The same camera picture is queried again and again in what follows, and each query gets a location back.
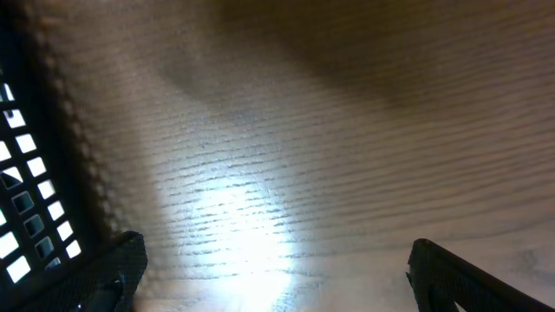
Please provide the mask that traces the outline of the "black plastic mesh basket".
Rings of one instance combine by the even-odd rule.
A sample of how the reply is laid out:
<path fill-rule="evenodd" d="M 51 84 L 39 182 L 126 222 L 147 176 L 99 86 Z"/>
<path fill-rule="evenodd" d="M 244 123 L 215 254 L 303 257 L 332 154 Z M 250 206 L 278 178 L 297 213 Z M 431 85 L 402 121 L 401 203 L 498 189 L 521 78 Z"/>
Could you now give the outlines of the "black plastic mesh basket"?
<path fill-rule="evenodd" d="M 1 3 L 1 309 L 8 287 L 103 245 L 59 135 L 55 97 L 16 3 Z"/>

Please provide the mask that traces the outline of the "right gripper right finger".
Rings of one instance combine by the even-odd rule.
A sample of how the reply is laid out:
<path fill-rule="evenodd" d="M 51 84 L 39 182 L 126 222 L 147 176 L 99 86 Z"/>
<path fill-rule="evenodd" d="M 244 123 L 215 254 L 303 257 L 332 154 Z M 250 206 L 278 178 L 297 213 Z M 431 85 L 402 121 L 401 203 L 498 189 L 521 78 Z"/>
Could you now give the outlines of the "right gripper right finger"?
<path fill-rule="evenodd" d="M 554 312 L 426 238 L 413 242 L 408 267 L 407 278 L 421 312 Z"/>

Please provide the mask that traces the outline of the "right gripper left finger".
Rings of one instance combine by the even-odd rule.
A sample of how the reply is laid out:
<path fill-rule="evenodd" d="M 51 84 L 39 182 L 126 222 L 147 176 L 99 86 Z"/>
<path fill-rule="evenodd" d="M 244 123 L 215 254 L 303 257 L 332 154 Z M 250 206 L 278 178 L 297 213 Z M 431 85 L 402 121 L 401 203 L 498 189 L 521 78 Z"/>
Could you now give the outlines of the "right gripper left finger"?
<path fill-rule="evenodd" d="M 144 237 L 126 231 L 93 252 L 8 287 L 9 311 L 130 311 L 147 268 Z"/>

